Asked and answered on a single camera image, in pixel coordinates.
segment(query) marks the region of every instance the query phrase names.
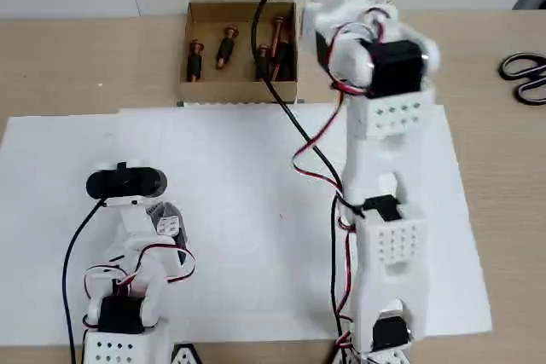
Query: cardboard box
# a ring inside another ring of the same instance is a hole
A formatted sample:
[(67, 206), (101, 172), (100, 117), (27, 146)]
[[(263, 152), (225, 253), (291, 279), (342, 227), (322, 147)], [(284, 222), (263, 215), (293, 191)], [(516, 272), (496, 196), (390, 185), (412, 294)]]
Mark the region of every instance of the cardboard box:
[[(250, 31), (258, 1), (198, 1), (190, 2), (186, 20), (183, 61), (180, 70), (180, 95), (184, 102), (271, 102), (275, 99), (262, 81), (255, 80), (255, 65), (250, 47)], [(277, 16), (287, 18), (282, 39), (294, 47), (294, 81), (273, 84), (281, 98), (294, 102), (297, 93), (298, 48), (296, 43), (296, 5), (292, 1), (268, 2), (258, 24), (257, 44), (271, 45)], [(224, 28), (236, 25), (239, 35), (229, 63), (216, 68), (216, 53), (224, 38)], [(189, 45), (198, 39), (205, 46), (202, 52), (201, 78), (191, 83), (186, 79)]]

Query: black cable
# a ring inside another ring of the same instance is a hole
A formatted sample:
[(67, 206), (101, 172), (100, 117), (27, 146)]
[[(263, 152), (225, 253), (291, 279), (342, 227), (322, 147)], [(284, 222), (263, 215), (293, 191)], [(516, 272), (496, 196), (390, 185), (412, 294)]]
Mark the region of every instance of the black cable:
[(68, 271), (68, 261), (70, 260), (70, 254), (74, 248), (74, 244), (84, 230), (85, 225), (91, 220), (91, 218), (96, 214), (101, 206), (104, 205), (106, 199), (100, 199), (96, 205), (93, 207), (89, 215), (85, 217), (82, 223), (79, 225), (78, 229), (74, 233), (74, 236), (70, 239), (68, 244), (67, 254), (65, 255), (65, 261), (62, 265), (62, 302), (65, 308), (65, 316), (67, 318), (67, 330), (68, 330), (68, 342), (70, 343), (70, 360), (72, 364), (77, 364), (76, 362), (76, 346), (74, 345), (74, 335), (72, 331), (72, 321), (70, 320), (70, 309), (68, 308), (68, 297), (67, 297), (67, 271)]
[[(334, 196), (334, 199), (332, 200), (332, 209), (330, 211), (330, 236), (331, 236), (331, 243), (332, 243), (332, 274), (330, 278), (330, 301), (332, 303), (332, 310), (334, 311), (334, 318), (335, 318), (335, 326), (337, 328), (338, 337), (341, 337), (343, 334), (343, 329), (341, 328), (341, 318), (338, 314), (338, 306), (335, 301), (335, 207), (338, 202), (338, 195)], [(346, 354), (345, 351), (341, 351), (341, 360), (343, 364), (346, 364)]]
[(80, 364), (84, 364), (84, 358), (85, 358), (85, 338), (87, 337), (87, 332), (89, 330), (84, 331), (84, 336), (82, 337), (82, 356), (79, 359)]
[[(254, 12), (254, 17), (253, 17), (253, 24), (252, 24), (251, 34), (250, 34), (250, 42), (251, 42), (251, 48), (252, 48), (254, 60), (256, 62), (258, 62), (258, 58), (259, 58), (258, 47), (257, 47), (258, 45), (257, 45), (257, 40), (256, 40), (257, 39), (257, 34), (258, 34), (258, 22), (259, 22), (259, 17), (262, 14), (262, 10), (264, 9), (264, 6), (265, 6), (265, 4), (267, 2), (268, 2), (268, 0), (260, 0), (259, 1), (258, 7), (256, 8), (256, 12)], [(288, 118), (290, 119), (290, 121), (292, 122), (294, 127), (296, 127), (296, 130), (298, 130), (298, 132), (301, 134), (301, 136), (303, 136), (303, 138), (305, 139), (306, 142), (309, 142), (311, 140), (311, 138), (305, 132), (305, 130), (303, 129), (303, 127), (301, 126), (299, 121), (294, 117), (292, 111), (290, 110), (290, 108), (288, 108), (287, 104), (282, 100), (282, 98), (276, 92), (275, 87), (273, 86), (271, 81), (268, 79), (266, 73), (262, 73), (261, 77), (263, 78), (265, 86), (268, 88), (270, 93), (273, 95), (276, 102), (281, 106), (284, 113), (287, 114)], [(334, 178), (335, 182), (337, 183), (337, 185), (339, 187), (339, 190), (341, 192), (343, 192), (343, 183), (342, 183), (341, 178), (338, 175), (337, 171), (335, 170), (334, 166), (332, 165), (332, 163), (328, 160), (328, 158), (326, 158), (326, 156), (324, 155), (324, 153), (322, 153), (322, 151), (320, 150), (319, 147), (314, 146), (313, 151), (318, 156), (318, 158), (326, 165), (326, 167), (330, 171), (330, 174), (332, 174), (332, 177)], [(338, 201), (338, 195), (336, 194), (336, 196), (334, 197), (334, 200), (332, 201), (332, 213), (331, 213), (331, 218), (330, 218), (331, 235), (332, 235), (332, 238), (331, 238), (332, 239), (332, 277), (331, 277), (331, 283), (330, 283), (330, 297), (332, 299), (332, 308), (334, 310), (335, 322), (336, 322), (336, 326), (337, 326), (338, 335), (340, 337), (341, 334), (342, 334), (341, 320), (340, 320), (340, 316), (337, 313), (337, 306), (336, 306), (336, 302), (335, 302), (335, 270), (336, 270), (336, 260), (335, 260), (335, 206), (337, 204), (337, 201)], [(342, 362), (343, 362), (343, 364), (346, 364), (346, 353), (345, 353), (344, 350), (342, 350)]]
[[(258, 34), (259, 16), (262, 14), (262, 10), (264, 9), (264, 6), (267, 3), (267, 1), (268, 0), (260, 0), (259, 3), (258, 3), (258, 7), (256, 8), (256, 12), (254, 12), (253, 25), (252, 25), (252, 30), (251, 30), (251, 34), (250, 34), (250, 42), (251, 42), (251, 48), (252, 48), (252, 51), (253, 51), (253, 56), (254, 56), (255, 61), (258, 61), (258, 58), (259, 58), (257, 41), (256, 41), (257, 34)], [(266, 73), (262, 73), (262, 77), (263, 77), (264, 83), (267, 86), (268, 90), (273, 95), (273, 97), (275, 97), (276, 102), (281, 106), (281, 108), (285, 112), (285, 114), (287, 114), (288, 118), (290, 119), (290, 121), (292, 122), (294, 127), (296, 127), (296, 130), (298, 130), (298, 132), (301, 134), (301, 136), (304, 137), (306, 142), (309, 142), (311, 140), (311, 138), (309, 137), (307, 132), (305, 132), (305, 130), (303, 129), (303, 127), (301, 126), (299, 121), (294, 117), (292, 111), (290, 111), (290, 108), (288, 108), (287, 104), (282, 100), (282, 98), (276, 92), (275, 87), (273, 86), (271, 81), (267, 78)], [(342, 182), (341, 182), (341, 178), (338, 175), (338, 173), (335, 170), (332, 163), (328, 160), (328, 158), (326, 158), (326, 155), (324, 155), (322, 153), (322, 151), (320, 150), (320, 148), (318, 148), (317, 146), (313, 147), (313, 151), (315, 151), (318, 158), (320, 158), (321, 161), (326, 165), (326, 167), (328, 168), (328, 170), (332, 174), (332, 177), (334, 178), (335, 182), (338, 184), (340, 190), (342, 190), (343, 185), (342, 185)]]

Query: black scissors handle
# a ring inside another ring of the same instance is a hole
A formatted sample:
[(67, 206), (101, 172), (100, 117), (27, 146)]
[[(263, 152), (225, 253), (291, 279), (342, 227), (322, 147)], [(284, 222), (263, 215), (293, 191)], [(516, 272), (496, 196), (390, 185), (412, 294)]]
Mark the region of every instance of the black scissors handle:
[(546, 104), (546, 97), (543, 98), (528, 98), (525, 93), (529, 90), (536, 89), (546, 84), (546, 77), (531, 78), (528, 83), (523, 83), (514, 89), (514, 97), (517, 101), (527, 106), (543, 106)]
[[(536, 63), (531, 67), (526, 67), (518, 72), (510, 72), (508, 66), (515, 61), (530, 61)], [(521, 78), (534, 78), (540, 77), (541, 73), (546, 73), (546, 56), (539, 53), (522, 52), (509, 55), (506, 59), (501, 61), (498, 67), (498, 74), (505, 80), (518, 80)]]

